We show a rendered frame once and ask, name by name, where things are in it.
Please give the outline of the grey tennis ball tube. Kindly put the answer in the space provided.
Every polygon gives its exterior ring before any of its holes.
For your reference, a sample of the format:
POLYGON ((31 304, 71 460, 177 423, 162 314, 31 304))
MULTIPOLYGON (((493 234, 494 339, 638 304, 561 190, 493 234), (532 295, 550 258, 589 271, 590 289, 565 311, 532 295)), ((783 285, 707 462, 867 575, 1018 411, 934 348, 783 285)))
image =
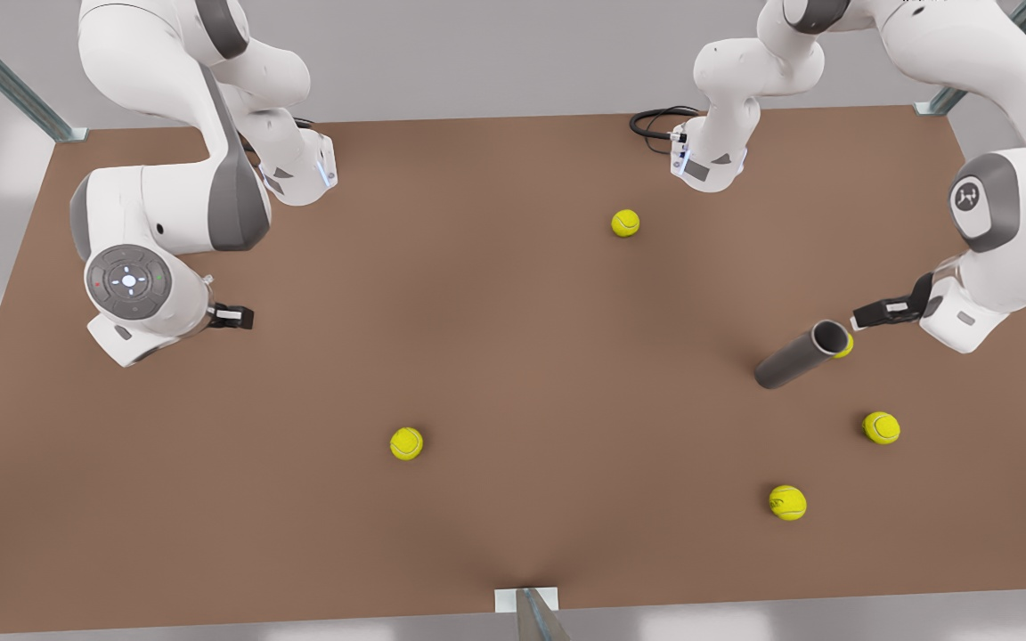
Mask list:
POLYGON ((846 345, 849 331, 834 320, 820 320, 805 333, 782 346, 754 368, 754 380, 765 389, 781 388, 823 362, 846 345))

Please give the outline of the silver frame post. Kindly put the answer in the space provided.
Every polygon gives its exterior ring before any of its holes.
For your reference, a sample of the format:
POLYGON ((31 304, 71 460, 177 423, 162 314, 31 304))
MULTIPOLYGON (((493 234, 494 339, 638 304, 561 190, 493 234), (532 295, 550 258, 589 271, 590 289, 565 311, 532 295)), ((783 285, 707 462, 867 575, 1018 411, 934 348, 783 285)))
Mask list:
POLYGON ((56 143, 84 142, 88 138, 89 130, 86 127, 70 126, 53 107, 21 81, 3 61, 0 61, 0 94, 56 143))
POLYGON ((517 641, 573 641, 558 619, 558 588, 495 589, 495 612, 515 613, 517 641))
POLYGON ((913 0, 883 30, 904 76, 937 85, 917 115, 948 115, 974 94, 1005 113, 1026 139, 1026 0, 1012 12, 997 0, 913 0))

